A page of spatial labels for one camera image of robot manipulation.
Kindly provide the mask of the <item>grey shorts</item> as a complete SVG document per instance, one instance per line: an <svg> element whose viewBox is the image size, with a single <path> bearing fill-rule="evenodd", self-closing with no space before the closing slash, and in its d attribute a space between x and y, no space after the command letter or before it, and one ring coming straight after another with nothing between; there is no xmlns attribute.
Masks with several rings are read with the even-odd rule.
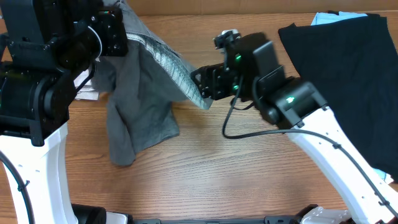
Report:
<svg viewBox="0 0 398 224"><path fill-rule="evenodd" d="M104 0L122 10L128 53L100 57L92 78L94 89L109 95L106 128L113 164L129 166L149 147L178 136L172 103L190 100L207 110L190 78L195 67L154 34L126 1Z"/></svg>

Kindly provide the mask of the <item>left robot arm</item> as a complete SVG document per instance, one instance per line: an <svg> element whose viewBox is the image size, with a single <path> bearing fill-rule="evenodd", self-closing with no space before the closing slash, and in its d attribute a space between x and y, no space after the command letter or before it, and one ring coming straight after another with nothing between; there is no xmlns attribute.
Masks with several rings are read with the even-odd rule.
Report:
<svg viewBox="0 0 398 224"><path fill-rule="evenodd" d="M103 1L2 0L1 162L19 223L131 223L71 203L65 164L68 108L101 56L123 57L123 14Z"/></svg>

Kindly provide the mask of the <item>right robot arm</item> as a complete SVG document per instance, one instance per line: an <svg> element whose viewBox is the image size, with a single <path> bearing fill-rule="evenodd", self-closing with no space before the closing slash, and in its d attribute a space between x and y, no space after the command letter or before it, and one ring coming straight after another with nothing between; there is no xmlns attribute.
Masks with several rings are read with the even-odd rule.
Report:
<svg viewBox="0 0 398 224"><path fill-rule="evenodd" d="M295 215L265 217L265 223L397 222L397 192L353 146L315 86L285 76L262 32L226 30L214 43L223 62L191 73L201 96L250 101L276 134L287 135L316 163L346 204L344 210L309 205Z"/></svg>

